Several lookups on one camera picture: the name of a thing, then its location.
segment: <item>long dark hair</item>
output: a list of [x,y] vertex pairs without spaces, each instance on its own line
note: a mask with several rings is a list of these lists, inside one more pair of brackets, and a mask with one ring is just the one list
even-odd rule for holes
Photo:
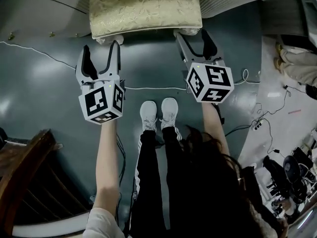
[[194,226],[202,232],[198,234],[196,229],[195,237],[206,236],[207,228],[211,237],[262,238],[246,197],[239,163],[221,153],[218,140],[189,129],[183,146],[191,159],[190,211],[195,216]]

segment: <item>white tile floor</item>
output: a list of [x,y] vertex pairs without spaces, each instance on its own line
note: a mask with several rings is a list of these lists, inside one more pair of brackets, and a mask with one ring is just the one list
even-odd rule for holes
[[[257,104],[255,106],[252,120],[259,118],[263,112],[270,111],[273,113],[283,106],[286,94],[286,90],[283,89],[284,85],[297,87],[305,91],[304,86],[300,86],[287,75],[281,75],[274,68],[273,58],[277,56],[275,42],[276,40],[273,38],[263,37],[261,83],[257,96],[257,103],[261,103],[261,105]],[[246,167],[251,163],[258,164],[256,170],[257,178],[258,180],[261,179],[264,185],[270,183],[270,174],[262,167],[262,161],[267,155],[267,151],[279,149],[283,156],[291,154],[293,149],[301,146],[302,140],[317,125],[317,101],[295,89],[288,88],[288,90],[291,92],[291,97],[286,97],[285,107],[274,115],[267,114],[264,116],[271,126],[272,147],[269,149],[271,143],[269,124],[264,121],[259,130],[249,130],[239,157],[242,167]],[[289,112],[296,110],[301,111],[289,114]],[[274,152],[270,153],[269,157],[279,164],[282,164],[284,160],[280,154]]]

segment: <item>beige pants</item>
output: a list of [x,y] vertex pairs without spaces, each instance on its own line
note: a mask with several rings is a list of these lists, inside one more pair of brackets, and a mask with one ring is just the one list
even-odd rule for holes
[[282,49],[281,57],[284,63],[280,68],[289,77],[302,84],[317,87],[317,55],[308,52],[295,54]]

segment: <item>gray floor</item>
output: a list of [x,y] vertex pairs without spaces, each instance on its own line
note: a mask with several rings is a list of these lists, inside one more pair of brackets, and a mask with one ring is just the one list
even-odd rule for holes
[[[261,29],[256,3],[247,4],[203,21],[224,51],[224,60],[232,68],[234,81],[241,78],[243,68],[250,80],[259,80],[261,69]],[[98,70],[106,66],[108,48],[91,37],[77,39],[23,39],[17,44],[33,47],[75,66],[82,47],[90,47],[91,58]],[[195,51],[202,51],[198,36],[191,37]],[[95,193],[95,162],[100,127],[84,120],[78,96],[81,94],[74,71],[34,51],[0,44],[0,126],[8,136],[32,138],[40,129],[51,128],[56,140],[64,144],[58,153],[70,177],[86,196]],[[151,31],[125,38],[121,46],[121,78],[129,87],[184,88],[180,58],[172,31]],[[220,105],[225,117],[225,132],[250,122],[258,85],[242,84]],[[177,90],[127,90],[124,116],[118,121],[118,134],[126,154],[126,173],[121,186],[120,216],[129,210],[137,141],[142,132],[139,108],[145,100],[156,101],[160,107],[165,97],[174,97],[179,104],[177,125],[186,136],[185,124],[202,129],[202,110],[194,97]],[[247,130],[228,136],[231,155],[239,157]],[[159,149],[158,161],[162,180],[166,175],[164,149]],[[168,192],[162,184],[164,209],[168,208]]]

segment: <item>gold patterned cushion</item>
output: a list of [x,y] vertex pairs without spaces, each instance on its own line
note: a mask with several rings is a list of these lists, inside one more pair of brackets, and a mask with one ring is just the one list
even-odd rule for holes
[[93,39],[158,28],[201,28],[199,0],[90,0]]

